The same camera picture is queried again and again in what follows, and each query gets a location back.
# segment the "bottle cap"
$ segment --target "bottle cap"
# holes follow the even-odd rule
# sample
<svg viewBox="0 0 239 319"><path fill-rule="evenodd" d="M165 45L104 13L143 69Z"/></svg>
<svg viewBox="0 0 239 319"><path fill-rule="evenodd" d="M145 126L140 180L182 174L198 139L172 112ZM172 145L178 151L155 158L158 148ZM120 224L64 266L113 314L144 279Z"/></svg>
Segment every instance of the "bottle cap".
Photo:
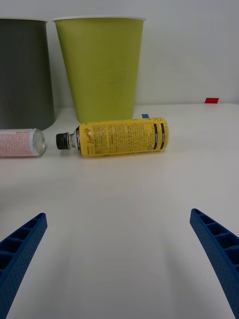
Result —
<svg viewBox="0 0 239 319"><path fill-rule="evenodd" d="M68 133L61 133L56 135L56 146L59 150L69 150L68 141L67 141Z"/></svg>

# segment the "white table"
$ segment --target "white table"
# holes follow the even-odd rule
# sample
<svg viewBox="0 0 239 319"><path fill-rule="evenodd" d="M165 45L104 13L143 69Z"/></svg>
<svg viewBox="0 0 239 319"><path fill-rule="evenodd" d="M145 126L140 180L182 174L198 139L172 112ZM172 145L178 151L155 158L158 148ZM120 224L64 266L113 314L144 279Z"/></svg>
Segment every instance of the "white table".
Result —
<svg viewBox="0 0 239 319"><path fill-rule="evenodd" d="M165 152L0 159L0 240L40 212L48 229L7 319L232 319L189 224L196 207L239 235L239 106L136 107L164 117Z"/></svg>

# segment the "gray cup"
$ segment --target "gray cup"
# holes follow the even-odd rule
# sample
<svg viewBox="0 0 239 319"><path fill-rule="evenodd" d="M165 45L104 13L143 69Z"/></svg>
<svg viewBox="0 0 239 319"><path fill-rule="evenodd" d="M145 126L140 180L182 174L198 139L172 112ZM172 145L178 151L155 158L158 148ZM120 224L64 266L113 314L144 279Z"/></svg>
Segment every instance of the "gray cup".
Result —
<svg viewBox="0 0 239 319"><path fill-rule="evenodd" d="M0 129L54 121L46 21L0 18Z"/></svg>

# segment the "green cup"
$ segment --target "green cup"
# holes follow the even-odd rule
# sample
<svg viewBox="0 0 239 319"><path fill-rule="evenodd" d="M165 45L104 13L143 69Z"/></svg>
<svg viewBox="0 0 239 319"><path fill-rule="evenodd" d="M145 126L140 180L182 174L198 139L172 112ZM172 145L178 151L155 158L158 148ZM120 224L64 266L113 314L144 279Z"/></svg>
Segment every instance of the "green cup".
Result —
<svg viewBox="0 0 239 319"><path fill-rule="evenodd" d="M132 118L144 19L54 21L79 122Z"/></svg>

